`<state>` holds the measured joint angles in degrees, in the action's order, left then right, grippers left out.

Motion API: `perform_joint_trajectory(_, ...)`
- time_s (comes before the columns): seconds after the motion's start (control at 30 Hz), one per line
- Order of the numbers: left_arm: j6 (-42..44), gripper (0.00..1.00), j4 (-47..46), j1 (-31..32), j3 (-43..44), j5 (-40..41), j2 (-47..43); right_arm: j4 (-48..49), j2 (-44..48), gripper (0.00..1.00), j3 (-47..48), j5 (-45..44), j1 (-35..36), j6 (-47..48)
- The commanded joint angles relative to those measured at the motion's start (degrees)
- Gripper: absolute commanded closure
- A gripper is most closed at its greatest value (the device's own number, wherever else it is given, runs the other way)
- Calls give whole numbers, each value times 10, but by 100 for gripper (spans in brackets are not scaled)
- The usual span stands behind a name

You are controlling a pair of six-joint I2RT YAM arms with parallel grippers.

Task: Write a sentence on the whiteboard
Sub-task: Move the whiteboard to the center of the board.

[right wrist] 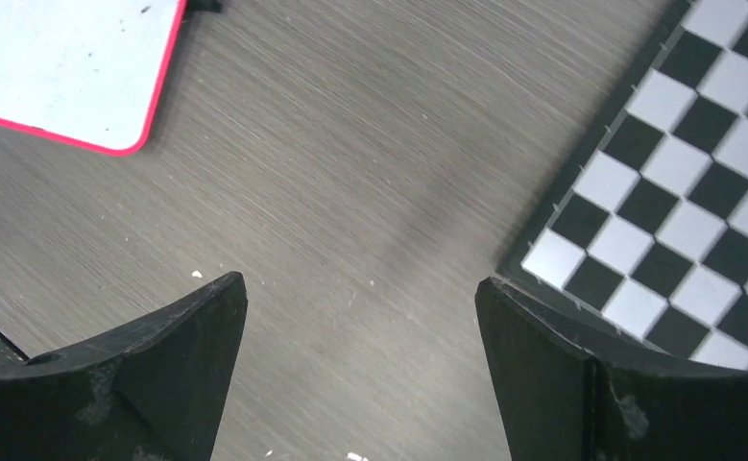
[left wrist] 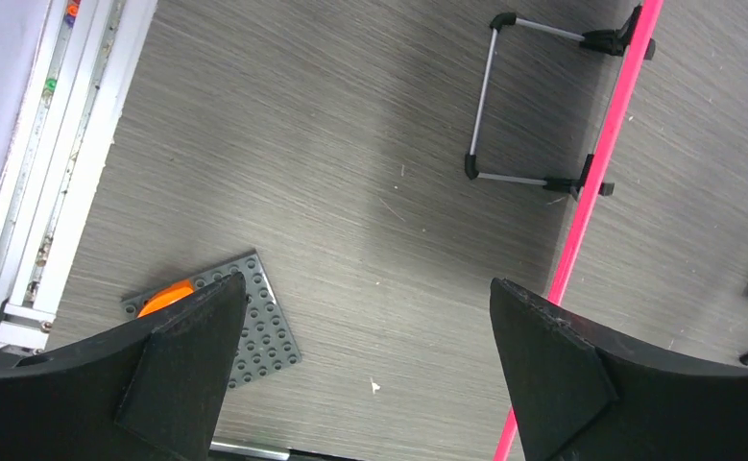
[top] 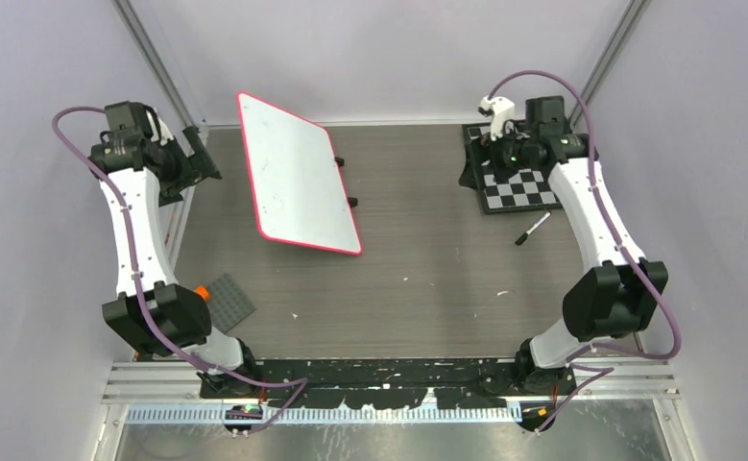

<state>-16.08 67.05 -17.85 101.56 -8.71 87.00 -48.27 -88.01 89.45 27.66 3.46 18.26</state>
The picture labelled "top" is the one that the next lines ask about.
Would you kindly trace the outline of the black whiteboard marker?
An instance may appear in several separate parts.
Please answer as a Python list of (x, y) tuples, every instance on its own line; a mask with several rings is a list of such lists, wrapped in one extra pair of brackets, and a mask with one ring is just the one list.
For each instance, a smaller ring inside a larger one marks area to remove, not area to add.
[(515, 245), (521, 246), (528, 237), (536, 231), (549, 217), (551, 216), (551, 212), (547, 211), (543, 216), (541, 216), (538, 220), (536, 220), (527, 230), (525, 230), (516, 240)]

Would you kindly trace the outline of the pink framed whiteboard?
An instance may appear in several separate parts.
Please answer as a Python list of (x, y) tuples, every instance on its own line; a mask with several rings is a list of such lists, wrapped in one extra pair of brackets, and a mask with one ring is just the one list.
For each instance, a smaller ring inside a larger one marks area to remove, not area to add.
[(235, 96), (255, 222), (272, 242), (359, 256), (363, 247), (326, 128), (248, 92)]

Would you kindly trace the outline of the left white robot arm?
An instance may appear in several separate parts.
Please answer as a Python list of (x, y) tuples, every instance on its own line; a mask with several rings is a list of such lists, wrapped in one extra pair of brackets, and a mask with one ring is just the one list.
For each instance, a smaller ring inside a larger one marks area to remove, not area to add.
[(198, 128), (182, 131), (192, 149), (187, 154), (148, 105), (125, 101), (103, 113), (109, 127), (88, 159), (109, 205), (119, 264), (104, 321), (140, 356), (190, 360), (207, 391), (252, 396), (261, 373), (251, 350), (214, 326), (201, 293), (179, 284), (160, 231), (161, 207), (221, 177)]

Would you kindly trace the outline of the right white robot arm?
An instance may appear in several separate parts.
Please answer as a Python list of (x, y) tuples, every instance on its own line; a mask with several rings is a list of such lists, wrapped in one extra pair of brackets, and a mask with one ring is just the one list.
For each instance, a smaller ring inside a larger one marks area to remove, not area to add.
[(527, 100), (521, 123), (514, 121), (515, 105), (505, 97), (486, 96), (478, 109), (489, 117), (490, 132), (477, 144), (497, 177), (507, 180), (521, 169), (541, 172), (582, 256), (584, 274), (564, 295), (561, 319), (525, 340), (515, 356), (516, 386), (539, 394), (565, 377), (579, 350), (645, 330), (668, 272), (662, 262), (648, 260), (628, 235), (602, 179), (591, 136), (572, 130), (562, 97)]

